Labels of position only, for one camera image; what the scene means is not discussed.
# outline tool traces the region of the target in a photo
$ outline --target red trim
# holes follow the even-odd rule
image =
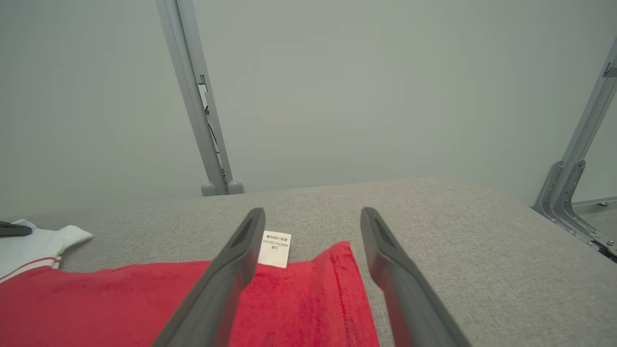
[[[17,271],[17,270],[21,269],[21,268],[22,268],[22,267],[24,267],[24,266],[27,266],[27,265],[30,265],[30,264],[34,264],[34,263],[36,263],[36,262],[43,261],[43,260],[54,260],[54,261],[58,261],[56,257],[44,257],[44,258],[37,259],[37,260],[31,261],[31,262],[27,262],[26,264],[24,264],[24,265],[22,265],[22,266],[20,266],[20,267],[16,268],[15,270],[13,270],[13,271],[9,272],[8,274],[6,274],[6,275],[4,275],[4,276],[0,277],[0,281],[1,281],[1,280],[3,280],[3,279],[5,279],[5,278],[6,278],[6,277],[8,277],[8,276],[11,276],[11,275],[12,275],[15,271]]]

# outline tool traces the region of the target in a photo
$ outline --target red fabric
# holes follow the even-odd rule
[[[0,346],[149,346],[209,264],[24,272],[0,283]],[[378,346],[349,242],[287,269],[258,265],[230,346]]]

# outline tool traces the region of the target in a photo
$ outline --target white cloth with red stripe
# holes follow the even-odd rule
[[[39,229],[25,219],[12,224],[26,225],[32,234],[0,238],[0,283],[36,267],[58,268],[65,249],[92,238],[74,225],[54,231]]]

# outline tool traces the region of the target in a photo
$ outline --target gray table surface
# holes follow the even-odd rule
[[[366,268],[360,210],[376,208],[474,346],[617,345],[617,264],[518,201],[436,180],[324,186],[179,199],[28,218],[94,238],[61,269],[89,272],[212,259],[253,207],[292,234],[289,261],[349,240],[382,346],[393,345],[381,290]]]

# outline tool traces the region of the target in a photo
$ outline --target white care label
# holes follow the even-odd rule
[[[286,268],[289,257],[291,234],[263,232],[262,247],[259,249],[257,262],[263,265],[272,265]]]

